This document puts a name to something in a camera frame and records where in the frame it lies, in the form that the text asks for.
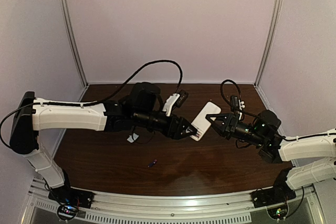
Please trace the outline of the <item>white remote control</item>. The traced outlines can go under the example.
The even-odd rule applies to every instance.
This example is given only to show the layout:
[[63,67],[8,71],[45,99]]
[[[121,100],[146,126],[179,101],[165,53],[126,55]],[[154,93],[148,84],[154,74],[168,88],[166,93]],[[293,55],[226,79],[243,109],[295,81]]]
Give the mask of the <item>white remote control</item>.
[[219,114],[219,113],[221,113],[221,108],[219,106],[217,106],[215,103],[211,101],[207,102],[205,106],[201,109],[199,114],[195,117],[193,122],[191,123],[197,129],[196,135],[202,138],[204,134],[207,132],[207,130],[210,128],[211,123],[205,118],[207,114]]

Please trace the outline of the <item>white battery cover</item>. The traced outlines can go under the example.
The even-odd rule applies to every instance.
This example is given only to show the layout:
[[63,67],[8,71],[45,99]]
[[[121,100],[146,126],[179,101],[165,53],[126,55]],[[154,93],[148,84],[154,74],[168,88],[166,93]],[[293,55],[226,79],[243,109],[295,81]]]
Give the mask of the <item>white battery cover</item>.
[[134,143],[137,141],[137,139],[139,138],[139,135],[137,135],[136,133],[132,133],[131,135],[129,135],[129,137],[127,138],[127,141],[129,143]]

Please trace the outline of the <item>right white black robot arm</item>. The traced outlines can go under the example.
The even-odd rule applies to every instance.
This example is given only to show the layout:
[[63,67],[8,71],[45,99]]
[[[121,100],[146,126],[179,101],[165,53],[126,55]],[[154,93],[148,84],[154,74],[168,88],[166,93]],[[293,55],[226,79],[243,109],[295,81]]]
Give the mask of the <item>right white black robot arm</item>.
[[236,138],[254,145],[259,156],[271,164],[280,164],[294,159],[317,158],[300,167],[282,171],[276,187],[296,190],[306,185],[335,178],[335,130],[323,133],[296,136],[287,139],[279,135],[281,121],[270,110],[263,110],[252,124],[245,124],[232,113],[208,114],[211,127],[226,139]]

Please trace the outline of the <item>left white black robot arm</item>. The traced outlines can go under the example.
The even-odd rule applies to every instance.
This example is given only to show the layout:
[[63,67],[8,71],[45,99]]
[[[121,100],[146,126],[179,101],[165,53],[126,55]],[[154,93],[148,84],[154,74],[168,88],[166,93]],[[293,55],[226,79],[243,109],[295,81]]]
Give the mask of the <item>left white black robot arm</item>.
[[172,113],[187,98],[184,91],[174,93],[166,101],[161,90],[149,82],[136,83],[130,94],[86,103],[47,101],[26,92],[13,113],[10,148],[28,159],[52,191],[69,194],[71,186],[66,172],[38,143],[39,131],[46,129],[86,129],[104,132],[128,131],[142,127],[180,140],[196,135],[197,129],[185,118]]

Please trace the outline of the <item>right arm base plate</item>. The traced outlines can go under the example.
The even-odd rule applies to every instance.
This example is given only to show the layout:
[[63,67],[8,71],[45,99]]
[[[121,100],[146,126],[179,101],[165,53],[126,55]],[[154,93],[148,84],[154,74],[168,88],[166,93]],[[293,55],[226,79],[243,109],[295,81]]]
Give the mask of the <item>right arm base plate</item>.
[[284,187],[257,189],[250,193],[255,208],[270,206],[295,199],[296,193]]

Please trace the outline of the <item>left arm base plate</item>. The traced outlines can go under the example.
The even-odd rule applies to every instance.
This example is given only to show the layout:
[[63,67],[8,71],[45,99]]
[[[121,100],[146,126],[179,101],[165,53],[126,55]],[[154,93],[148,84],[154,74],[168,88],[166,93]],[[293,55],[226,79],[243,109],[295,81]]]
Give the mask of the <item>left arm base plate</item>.
[[48,198],[58,203],[90,209],[94,195],[91,191],[62,186],[51,188]]

